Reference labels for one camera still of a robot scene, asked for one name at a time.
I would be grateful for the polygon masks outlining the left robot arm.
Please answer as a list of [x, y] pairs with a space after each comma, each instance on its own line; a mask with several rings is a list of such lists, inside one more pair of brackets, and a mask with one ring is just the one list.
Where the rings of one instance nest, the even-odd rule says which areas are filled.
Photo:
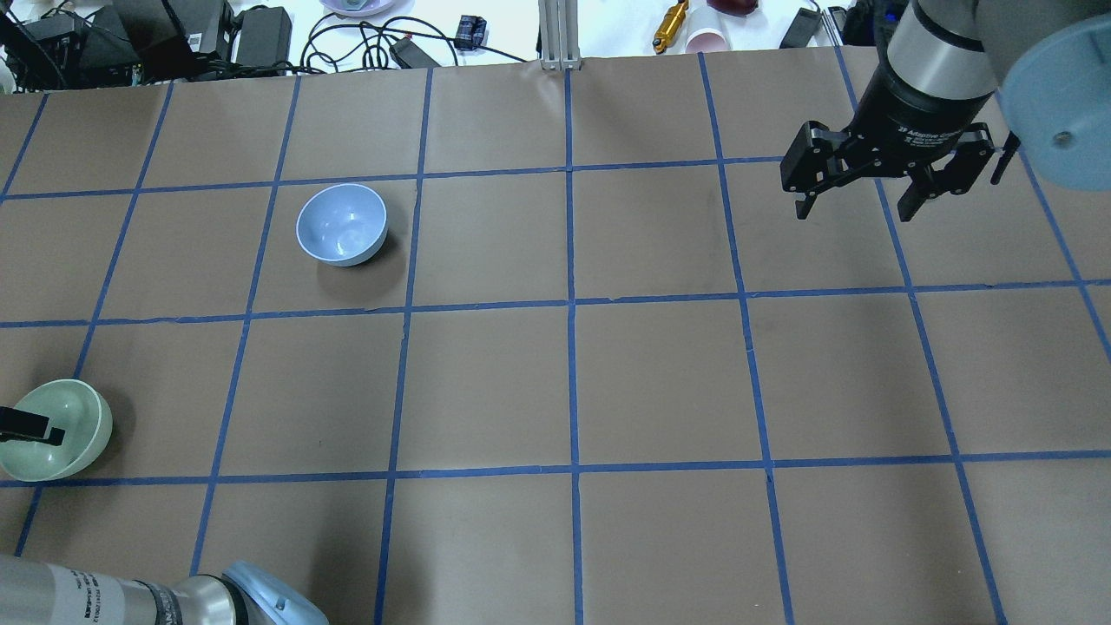
[[249, 562], [172, 586], [3, 556], [4, 624], [326, 624], [322, 609]]

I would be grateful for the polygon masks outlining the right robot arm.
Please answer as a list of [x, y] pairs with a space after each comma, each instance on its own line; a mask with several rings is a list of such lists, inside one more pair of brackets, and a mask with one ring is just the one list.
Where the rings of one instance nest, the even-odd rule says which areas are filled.
[[968, 193], [995, 153], [977, 121], [995, 94], [1009, 134], [993, 183], [1023, 150], [1055, 185], [1102, 193], [1108, 40], [1107, 1], [911, 1], [848, 127], [810, 120], [785, 150], [781, 187], [795, 215], [861, 178], [909, 179], [903, 222], [937, 196]]

